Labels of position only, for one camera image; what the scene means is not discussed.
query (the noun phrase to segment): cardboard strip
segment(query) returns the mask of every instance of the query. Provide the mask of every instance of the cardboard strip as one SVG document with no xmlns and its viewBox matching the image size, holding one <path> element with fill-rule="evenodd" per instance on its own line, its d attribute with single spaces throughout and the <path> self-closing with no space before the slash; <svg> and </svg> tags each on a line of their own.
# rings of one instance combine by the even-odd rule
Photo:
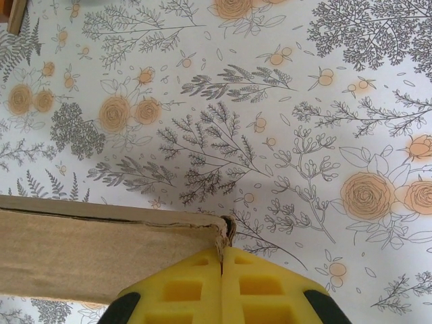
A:
<svg viewBox="0 0 432 324">
<path fill-rule="evenodd" d="M 234 232 L 229 217 L 0 196 L 0 293 L 110 303 Z"/>
</svg>

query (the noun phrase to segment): small orange berry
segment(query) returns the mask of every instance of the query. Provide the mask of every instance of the small orange berry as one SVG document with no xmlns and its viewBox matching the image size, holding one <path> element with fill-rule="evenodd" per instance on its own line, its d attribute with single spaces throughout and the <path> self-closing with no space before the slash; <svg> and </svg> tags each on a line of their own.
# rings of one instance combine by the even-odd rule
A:
<svg viewBox="0 0 432 324">
<path fill-rule="evenodd" d="M 273 65 L 279 65 L 284 61 L 284 57 L 280 54 L 273 54 L 270 57 L 270 63 L 272 63 Z"/>
<path fill-rule="evenodd" d="M 341 277 L 346 273 L 346 267 L 341 263 L 332 263 L 330 265 L 329 271 L 332 275 Z"/>
</svg>

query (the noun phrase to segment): square hole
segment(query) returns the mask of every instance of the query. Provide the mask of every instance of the square hole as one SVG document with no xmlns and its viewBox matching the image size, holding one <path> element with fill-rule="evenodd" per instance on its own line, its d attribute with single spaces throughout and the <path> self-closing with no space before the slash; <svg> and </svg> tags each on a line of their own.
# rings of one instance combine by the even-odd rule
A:
<svg viewBox="0 0 432 324">
<path fill-rule="evenodd" d="M 240 295 L 282 295 L 280 281 L 271 276 L 243 275 L 240 277 Z"/>
<path fill-rule="evenodd" d="M 191 280 L 171 281 L 163 291 L 164 302 L 185 302 L 201 299 L 203 283 Z"/>
<path fill-rule="evenodd" d="M 192 324 L 192 314 L 147 314 L 146 324 Z"/>
<path fill-rule="evenodd" d="M 243 305 L 244 324 L 298 324 L 287 305 Z"/>
</svg>

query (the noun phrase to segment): orange flower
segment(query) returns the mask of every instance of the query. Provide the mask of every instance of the orange flower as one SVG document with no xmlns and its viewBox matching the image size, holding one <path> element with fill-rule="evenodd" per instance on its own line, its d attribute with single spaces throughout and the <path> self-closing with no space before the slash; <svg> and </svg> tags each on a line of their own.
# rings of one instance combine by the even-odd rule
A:
<svg viewBox="0 0 432 324">
<path fill-rule="evenodd" d="M 36 94 L 33 104 L 41 113 L 46 113 L 53 106 L 53 93 L 51 90 L 42 90 Z"/>
<path fill-rule="evenodd" d="M 354 174 L 345 181 L 340 193 L 345 211 L 350 216 L 367 221 L 387 215 L 394 202 L 394 186 L 373 173 Z"/>
<path fill-rule="evenodd" d="M 152 82 L 154 77 L 155 77 L 155 69 L 148 66 L 145 69 L 141 70 L 139 77 L 137 77 L 135 80 L 138 80 L 138 83 L 140 85 L 143 85 Z"/>
<path fill-rule="evenodd" d="M 52 76 L 54 74 L 55 65 L 53 62 L 48 62 L 43 64 L 42 75 Z"/>
<path fill-rule="evenodd" d="M 412 140 L 410 147 L 406 148 L 411 157 L 420 159 L 421 157 L 432 157 L 432 136 L 422 135 Z"/>
<path fill-rule="evenodd" d="M 149 125 L 157 119 L 160 110 L 161 107 L 154 98 L 143 100 L 136 108 L 135 118 L 138 123 Z"/>
<path fill-rule="evenodd" d="M 238 19 L 252 9 L 252 0 L 215 0 L 217 13 L 224 19 Z"/>
<path fill-rule="evenodd" d="M 9 93 L 9 110 L 15 115 L 25 114 L 32 103 L 32 91 L 25 84 L 19 84 Z"/>
<path fill-rule="evenodd" d="M 396 198 L 406 208 L 422 215 L 432 215 L 432 182 L 416 181 L 395 191 Z"/>
<path fill-rule="evenodd" d="M 120 132 L 129 118 L 129 103 L 123 97 L 108 98 L 99 111 L 102 127 L 108 132 Z"/>
</svg>

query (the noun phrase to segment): yellow tool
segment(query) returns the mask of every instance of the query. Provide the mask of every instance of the yellow tool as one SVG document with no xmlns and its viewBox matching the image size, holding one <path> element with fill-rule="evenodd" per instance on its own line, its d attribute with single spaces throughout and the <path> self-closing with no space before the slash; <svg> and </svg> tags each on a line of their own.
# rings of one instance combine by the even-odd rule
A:
<svg viewBox="0 0 432 324">
<path fill-rule="evenodd" d="M 237 248 L 197 253 L 123 290 L 99 324 L 350 324 L 324 287 Z"/>
</svg>

